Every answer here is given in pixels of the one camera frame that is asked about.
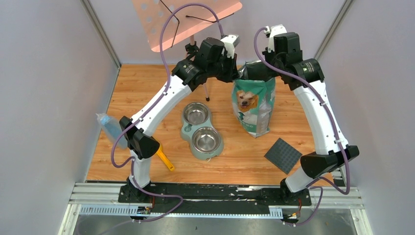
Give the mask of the yellow plastic scoop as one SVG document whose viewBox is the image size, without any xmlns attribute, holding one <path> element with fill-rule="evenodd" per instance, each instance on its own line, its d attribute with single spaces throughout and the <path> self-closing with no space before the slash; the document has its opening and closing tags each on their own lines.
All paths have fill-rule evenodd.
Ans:
<svg viewBox="0 0 415 235">
<path fill-rule="evenodd" d="M 164 151 L 163 151 L 163 147 L 162 144 L 160 144 L 159 149 L 156 152 L 157 156 L 163 161 L 163 163 L 165 164 L 165 166 L 170 170 L 170 171 L 174 171 L 175 167 L 174 165 L 170 162 L 170 160 L 167 158 L 167 156 L 165 155 Z"/>
</svg>

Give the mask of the near steel bowl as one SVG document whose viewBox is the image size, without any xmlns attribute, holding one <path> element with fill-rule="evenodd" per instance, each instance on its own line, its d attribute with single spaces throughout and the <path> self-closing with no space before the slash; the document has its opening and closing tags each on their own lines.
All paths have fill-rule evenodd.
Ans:
<svg viewBox="0 0 415 235">
<path fill-rule="evenodd" d="M 191 143 L 201 153 L 212 153 L 219 148 L 221 137 L 216 129 L 201 127 L 193 133 Z"/>
</svg>

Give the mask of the clear blue water bottle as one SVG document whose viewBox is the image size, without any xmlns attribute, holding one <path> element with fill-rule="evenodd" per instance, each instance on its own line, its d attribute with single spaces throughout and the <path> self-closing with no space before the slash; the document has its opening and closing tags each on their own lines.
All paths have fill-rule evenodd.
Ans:
<svg viewBox="0 0 415 235">
<path fill-rule="evenodd" d="M 113 116 L 107 115 L 106 113 L 96 114 L 96 116 L 101 130 L 104 131 L 107 139 L 114 144 L 122 132 L 118 120 Z"/>
</svg>

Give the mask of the pink music stand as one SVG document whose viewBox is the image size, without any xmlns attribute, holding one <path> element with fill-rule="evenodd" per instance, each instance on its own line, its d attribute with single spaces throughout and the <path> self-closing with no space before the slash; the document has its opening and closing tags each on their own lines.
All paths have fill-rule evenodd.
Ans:
<svg viewBox="0 0 415 235">
<path fill-rule="evenodd" d="M 179 42 L 200 45 L 208 37 L 230 35 L 221 20 L 242 7 L 238 0 L 135 0 L 133 5 L 151 50 L 160 53 L 164 64 L 165 51 Z"/>
</svg>

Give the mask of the green dog food bag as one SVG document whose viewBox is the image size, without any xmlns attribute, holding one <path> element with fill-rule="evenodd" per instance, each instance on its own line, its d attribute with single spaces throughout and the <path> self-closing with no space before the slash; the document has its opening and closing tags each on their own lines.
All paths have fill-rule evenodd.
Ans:
<svg viewBox="0 0 415 235">
<path fill-rule="evenodd" d="M 233 113 L 251 136 L 263 136 L 270 131 L 276 78 L 268 74 L 268 67 L 261 60 L 246 62 L 238 74 L 231 93 Z"/>
</svg>

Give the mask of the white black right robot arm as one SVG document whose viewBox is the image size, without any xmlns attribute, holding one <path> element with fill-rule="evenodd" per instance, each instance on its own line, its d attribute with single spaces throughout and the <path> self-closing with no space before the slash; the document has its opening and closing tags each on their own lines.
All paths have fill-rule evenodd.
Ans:
<svg viewBox="0 0 415 235">
<path fill-rule="evenodd" d="M 268 71 L 280 76 L 300 102 L 312 131 L 315 152 L 300 158 L 300 168 L 282 181 L 285 185 L 279 197 L 285 204 L 299 198 L 299 191 L 306 189 L 323 175 L 342 166 L 346 179 L 350 179 L 349 162 L 360 152 L 350 145 L 343 135 L 330 106 L 323 70 L 314 59 L 304 59 L 300 37 L 287 32 L 283 25 L 266 30 L 268 46 L 262 52 Z"/>
</svg>

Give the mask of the dark grey studded plate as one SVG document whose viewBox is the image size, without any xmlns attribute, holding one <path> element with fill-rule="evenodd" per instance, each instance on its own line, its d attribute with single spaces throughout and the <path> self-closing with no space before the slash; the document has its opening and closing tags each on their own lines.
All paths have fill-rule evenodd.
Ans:
<svg viewBox="0 0 415 235">
<path fill-rule="evenodd" d="M 264 157 L 285 174 L 289 174 L 302 154 L 289 143 L 279 138 Z"/>
</svg>

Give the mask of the green double pet bowl stand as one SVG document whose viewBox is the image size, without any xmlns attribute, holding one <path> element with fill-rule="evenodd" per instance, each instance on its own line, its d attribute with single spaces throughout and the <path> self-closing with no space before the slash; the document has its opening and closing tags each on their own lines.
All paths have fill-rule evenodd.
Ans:
<svg viewBox="0 0 415 235">
<path fill-rule="evenodd" d="M 209 161 L 224 150 L 224 141 L 213 127 L 212 113 L 201 102 L 187 104 L 182 112 L 181 138 L 189 143 L 192 155 L 199 160 Z"/>
</svg>

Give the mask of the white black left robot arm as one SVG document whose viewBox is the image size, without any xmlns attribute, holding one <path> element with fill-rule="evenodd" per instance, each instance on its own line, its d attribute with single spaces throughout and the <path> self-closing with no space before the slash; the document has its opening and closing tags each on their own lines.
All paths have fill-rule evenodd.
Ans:
<svg viewBox="0 0 415 235">
<path fill-rule="evenodd" d="M 208 37 L 200 45 L 186 45 L 186 58 L 168 71 L 168 80 L 154 97 L 131 118 L 120 119 L 121 134 L 133 157 L 129 182 L 136 201 L 145 202 L 150 196 L 151 158 L 160 147 L 153 133 L 171 110 L 208 78 L 229 83 L 238 77 L 235 48 L 239 42 L 238 35 L 230 34 L 221 39 Z"/>
</svg>

